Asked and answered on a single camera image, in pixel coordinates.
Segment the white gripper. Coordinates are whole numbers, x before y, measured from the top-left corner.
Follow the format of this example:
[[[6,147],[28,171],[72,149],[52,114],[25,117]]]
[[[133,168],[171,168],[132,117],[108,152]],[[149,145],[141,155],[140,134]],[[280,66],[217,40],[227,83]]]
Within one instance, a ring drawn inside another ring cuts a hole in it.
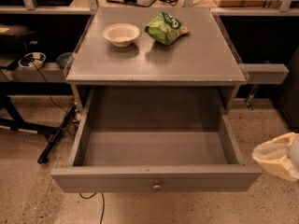
[[[285,133],[266,141],[251,156],[268,174],[299,181],[299,138],[295,137],[296,133]]]

